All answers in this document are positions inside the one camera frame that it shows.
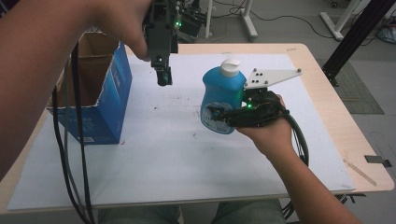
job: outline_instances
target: human arm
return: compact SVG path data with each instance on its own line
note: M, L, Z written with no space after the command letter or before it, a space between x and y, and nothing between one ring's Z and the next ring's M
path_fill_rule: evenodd
M261 128L238 128L273 164L303 223L360 223L300 160L285 119Z
M148 57L150 0L21 0L0 20L0 180L18 158L83 32L98 26Z

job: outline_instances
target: bottle label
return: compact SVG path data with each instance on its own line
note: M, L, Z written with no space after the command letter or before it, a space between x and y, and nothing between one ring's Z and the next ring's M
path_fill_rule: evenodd
M206 128L217 132L217 133L232 133L233 128L228 126L223 120L218 120L220 111L232 110L233 107L226 103L210 103L205 105L202 115L201 122L206 126Z

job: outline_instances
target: jeans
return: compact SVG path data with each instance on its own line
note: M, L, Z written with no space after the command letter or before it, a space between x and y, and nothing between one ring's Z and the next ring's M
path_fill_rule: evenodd
M99 224L179 224L178 205L120 207L99 210ZM211 224L286 223L279 200L220 203Z

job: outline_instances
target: gray floor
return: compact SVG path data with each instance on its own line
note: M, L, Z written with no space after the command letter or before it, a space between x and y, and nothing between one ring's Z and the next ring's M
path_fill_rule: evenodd
M207 0L201 1L202 7L207 6ZM236 5L243 1L225 1ZM339 5L345 5L344 1L338 1ZM214 15L228 13L228 7L214 4ZM343 7L331 8L331 0L256 0L253 3L253 11L265 19L277 16L297 16L309 21L315 29L323 35L331 36L331 33L319 17L320 11L326 11L337 20L344 12ZM258 43L303 43L308 46L317 59L328 59L337 45L333 39L323 38L316 35L310 26L303 21L282 18L276 21L260 21L251 16L259 37ZM209 39L202 38L200 34L197 43L247 43L246 29L241 19L231 16L213 20L211 28L212 36ZM374 98L378 101L385 115L352 115L362 132L378 155L396 164L396 46L374 40L366 47L360 47L351 57L350 62L358 75L366 84ZM389 168L389 173L394 179L395 168ZM369 193L367 197L355 198L346 206L363 223L395 223L396 214L396 191ZM184 218L188 224L210 223L216 213L216 203L198 203L182 205ZM32 214L0 217L0 223L79 223L77 216L71 212L59 212L55 214Z

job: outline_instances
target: blue detergent bottle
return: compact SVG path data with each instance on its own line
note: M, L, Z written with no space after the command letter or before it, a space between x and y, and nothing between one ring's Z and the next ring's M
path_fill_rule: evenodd
M216 132L229 134L234 128L224 121L213 120L213 108L225 111L241 108L245 76L239 71L240 62L227 59L221 66L210 69L204 75L205 95L201 104L201 122L206 128Z

